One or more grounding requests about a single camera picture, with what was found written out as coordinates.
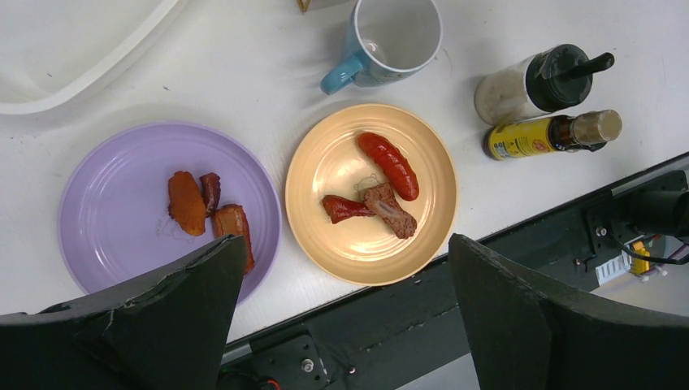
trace orange plate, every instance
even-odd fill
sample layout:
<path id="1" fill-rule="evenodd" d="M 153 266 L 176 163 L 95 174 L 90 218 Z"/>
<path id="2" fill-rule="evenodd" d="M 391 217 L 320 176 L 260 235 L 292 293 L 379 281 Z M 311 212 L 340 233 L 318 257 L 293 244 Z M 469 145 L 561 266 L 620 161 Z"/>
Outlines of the orange plate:
<path id="1" fill-rule="evenodd" d="M 416 172 L 418 199 L 397 196 L 418 221 L 408 240 L 396 238 L 377 217 L 333 225 L 321 206 L 325 195 L 358 200 L 360 186 L 387 181 L 358 148 L 362 132 L 388 138 Z M 306 135 L 289 167 L 285 203 L 294 236 L 311 260 L 337 278 L 375 286 L 411 276 L 436 256 L 453 227 L 457 189 L 452 159 L 427 123 L 397 107 L 364 104 L 328 116 Z"/>

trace blue mug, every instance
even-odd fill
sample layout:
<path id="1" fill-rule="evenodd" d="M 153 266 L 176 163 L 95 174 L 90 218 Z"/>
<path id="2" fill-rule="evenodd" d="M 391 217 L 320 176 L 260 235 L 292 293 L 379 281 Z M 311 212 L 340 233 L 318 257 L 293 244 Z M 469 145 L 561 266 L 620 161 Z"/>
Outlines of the blue mug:
<path id="1" fill-rule="evenodd" d="M 343 62 L 321 80 L 328 95 L 354 83 L 377 87 L 403 80 L 438 53 L 443 24 L 432 0 L 358 0 Z"/>

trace piece of meat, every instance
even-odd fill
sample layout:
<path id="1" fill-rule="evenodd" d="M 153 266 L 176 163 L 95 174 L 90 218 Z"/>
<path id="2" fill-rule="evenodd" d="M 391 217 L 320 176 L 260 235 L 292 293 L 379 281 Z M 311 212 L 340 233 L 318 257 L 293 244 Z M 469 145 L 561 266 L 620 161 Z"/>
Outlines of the piece of meat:
<path id="1" fill-rule="evenodd" d="M 357 137 L 359 148 L 378 164 L 400 197 L 413 201 L 418 197 L 418 179 L 402 152 L 387 138 L 372 132 Z"/>
<path id="2" fill-rule="evenodd" d="M 365 204 L 360 201 L 350 201 L 346 197 L 326 195 L 321 203 L 333 224 L 352 217 L 375 217 L 375 213 L 368 210 Z"/>
<path id="3" fill-rule="evenodd" d="M 203 204 L 206 205 L 206 217 L 213 215 L 220 202 L 220 176 L 214 172 L 201 176 Z"/>
<path id="4" fill-rule="evenodd" d="M 192 174 L 178 171 L 167 181 L 170 196 L 168 211 L 187 234 L 200 236 L 206 232 L 206 207 L 201 190 Z"/>
<path id="5" fill-rule="evenodd" d="M 395 236 L 406 240 L 416 232 L 416 219 L 402 210 L 395 199 L 390 183 L 383 183 L 369 188 L 364 192 L 364 204 L 369 210 L 385 221 L 395 232 Z"/>
<path id="6" fill-rule="evenodd" d="M 211 220 L 213 221 L 215 238 L 220 238 L 226 234 L 244 236 L 247 253 L 244 275 L 248 274 L 254 268 L 254 254 L 251 252 L 249 221 L 246 220 L 244 209 L 239 205 L 225 205 L 215 211 Z"/>

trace brown bottle cap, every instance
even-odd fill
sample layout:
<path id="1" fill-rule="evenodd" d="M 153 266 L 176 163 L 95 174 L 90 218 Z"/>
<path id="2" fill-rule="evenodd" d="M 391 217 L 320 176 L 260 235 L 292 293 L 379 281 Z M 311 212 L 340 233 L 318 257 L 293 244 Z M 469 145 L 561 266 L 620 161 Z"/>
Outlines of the brown bottle cap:
<path id="1" fill-rule="evenodd" d="M 621 131 L 622 118 L 615 110 L 587 112 L 572 124 L 572 136 L 581 145 L 614 141 Z"/>

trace mug handle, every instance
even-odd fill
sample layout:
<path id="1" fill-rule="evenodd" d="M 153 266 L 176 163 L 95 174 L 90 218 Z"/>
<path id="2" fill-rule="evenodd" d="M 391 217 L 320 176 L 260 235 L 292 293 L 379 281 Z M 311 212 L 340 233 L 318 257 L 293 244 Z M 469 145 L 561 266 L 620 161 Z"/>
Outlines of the mug handle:
<path id="1" fill-rule="evenodd" d="M 335 69 L 328 72 L 328 74 L 321 80 L 321 90 L 328 95 L 343 89 L 351 84 L 357 73 L 364 69 L 362 61 L 354 54 L 350 55 L 343 63 L 336 66 Z"/>

